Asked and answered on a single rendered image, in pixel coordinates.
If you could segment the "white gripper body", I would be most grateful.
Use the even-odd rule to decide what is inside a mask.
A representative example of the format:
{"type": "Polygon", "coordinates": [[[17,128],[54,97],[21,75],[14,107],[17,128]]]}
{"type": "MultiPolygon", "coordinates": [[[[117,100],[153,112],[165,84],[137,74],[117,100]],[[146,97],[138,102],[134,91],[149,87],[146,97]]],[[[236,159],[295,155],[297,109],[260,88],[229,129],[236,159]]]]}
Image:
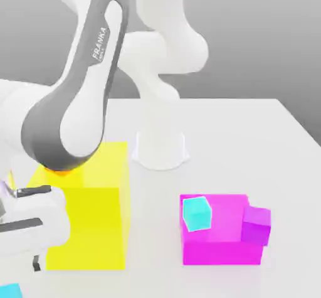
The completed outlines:
{"type": "Polygon", "coordinates": [[[70,237],[66,209],[54,201],[17,199],[5,206],[0,221],[0,256],[39,255],[70,237]]]}

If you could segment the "small cyan cube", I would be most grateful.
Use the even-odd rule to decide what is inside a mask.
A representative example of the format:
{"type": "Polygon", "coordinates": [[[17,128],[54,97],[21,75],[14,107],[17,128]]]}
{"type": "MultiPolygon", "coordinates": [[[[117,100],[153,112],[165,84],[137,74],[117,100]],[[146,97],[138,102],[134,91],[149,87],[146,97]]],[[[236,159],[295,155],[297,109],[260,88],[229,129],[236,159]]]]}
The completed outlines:
{"type": "Polygon", "coordinates": [[[188,232],[210,229],[212,215],[212,208],[205,196],[183,199],[182,218],[188,232]]]}
{"type": "Polygon", "coordinates": [[[0,285],[0,298],[23,298],[19,284],[0,285]]]}

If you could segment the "small purple cube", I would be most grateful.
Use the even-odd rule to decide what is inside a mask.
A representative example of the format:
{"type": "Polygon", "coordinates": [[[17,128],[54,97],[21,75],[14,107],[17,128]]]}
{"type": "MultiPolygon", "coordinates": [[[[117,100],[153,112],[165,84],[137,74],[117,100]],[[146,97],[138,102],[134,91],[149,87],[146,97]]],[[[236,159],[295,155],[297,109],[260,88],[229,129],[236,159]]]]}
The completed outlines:
{"type": "Polygon", "coordinates": [[[248,205],[244,209],[241,241],[267,246],[271,232],[271,210],[248,205]]]}

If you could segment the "large yellow box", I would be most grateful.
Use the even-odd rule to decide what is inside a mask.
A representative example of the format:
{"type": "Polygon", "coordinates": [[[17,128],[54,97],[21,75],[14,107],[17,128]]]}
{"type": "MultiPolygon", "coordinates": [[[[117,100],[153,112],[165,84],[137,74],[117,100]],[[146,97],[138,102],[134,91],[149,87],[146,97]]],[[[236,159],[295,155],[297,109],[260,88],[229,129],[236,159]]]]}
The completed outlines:
{"type": "Polygon", "coordinates": [[[69,240],[48,250],[47,270],[123,270],[130,231],[128,146],[104,142],[82,166],[58,173],[38,166],[28,186],[63,190],[69,240]]]}

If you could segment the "large magenta box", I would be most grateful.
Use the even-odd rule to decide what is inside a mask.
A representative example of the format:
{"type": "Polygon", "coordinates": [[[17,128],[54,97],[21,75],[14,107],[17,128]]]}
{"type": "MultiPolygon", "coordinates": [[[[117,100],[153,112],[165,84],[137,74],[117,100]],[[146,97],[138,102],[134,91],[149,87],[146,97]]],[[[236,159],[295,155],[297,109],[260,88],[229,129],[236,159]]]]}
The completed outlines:
{"type": "Polygon", "coordinates": [[[241,240],[245,194],[205,194],[212,208],[211,228],[189,232],[180,218],[183,265],[259,265],[263,246],[241,240]]]}

